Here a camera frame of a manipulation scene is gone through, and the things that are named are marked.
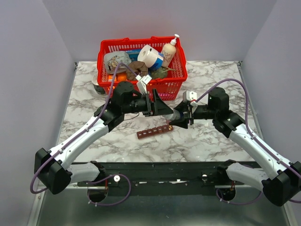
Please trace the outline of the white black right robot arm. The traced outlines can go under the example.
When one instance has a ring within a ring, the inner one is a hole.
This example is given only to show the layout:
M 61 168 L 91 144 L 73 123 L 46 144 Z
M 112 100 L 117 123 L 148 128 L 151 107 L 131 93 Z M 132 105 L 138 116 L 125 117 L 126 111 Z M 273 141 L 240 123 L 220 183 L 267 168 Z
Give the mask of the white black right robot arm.
M 279 207 L 300 192 L 300 162 L 293 163 L 283 157 L 249 129 L 245 120 L 229 109 L 229 96 L 223 88 L 211 90 L 206 105 L 198 105 L 196 98 L 196 92 L 184 92 L 183 101 L 166 116 L 166 120 L 186 129 L 194 120 L 211 119 L 217 131 L 243 148 L 262 169 L 251 169 L 228 160 L 216 173 L 219 183 L 225 185 L 237 181 L 249 185 Z

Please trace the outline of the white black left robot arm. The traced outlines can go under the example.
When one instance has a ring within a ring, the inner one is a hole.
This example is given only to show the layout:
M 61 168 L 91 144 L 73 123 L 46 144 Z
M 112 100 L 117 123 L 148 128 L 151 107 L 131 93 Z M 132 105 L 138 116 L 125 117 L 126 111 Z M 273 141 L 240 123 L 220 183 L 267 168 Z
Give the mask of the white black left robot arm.
M 161 100 L 156 89 L 149 97 L 147 93 L 135 90 L 132 83 L 123 81 L 111 92 L 112 96 L 82 128 L 50 150 L 41 148 L 36 152 L 34 177 L 52 194 L 60 193 L 77 181 L 88 180 L 94 186 L 104 182 L 104 174 L 93 163 L 87 165 L 86 173 L 73 172 L 70 166 L 92 143 L 121 124 L 125 114 L 143 113 L 146 117 L 173 114 L 172 108 Z

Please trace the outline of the white pill bottle blue label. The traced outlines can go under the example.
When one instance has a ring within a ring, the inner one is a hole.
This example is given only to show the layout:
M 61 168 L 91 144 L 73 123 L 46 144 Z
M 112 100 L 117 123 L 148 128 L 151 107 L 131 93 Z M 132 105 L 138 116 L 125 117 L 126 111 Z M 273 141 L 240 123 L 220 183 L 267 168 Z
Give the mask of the white pill bottle blue label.
M 175 120 L 179 120 L 184 116 L 184 113 L 173 109 L 173 112 L 171 114 L 167 114 L 167 115 L 163 115 L 163 117 L 167 120 L 167 121 L 175 121 Z

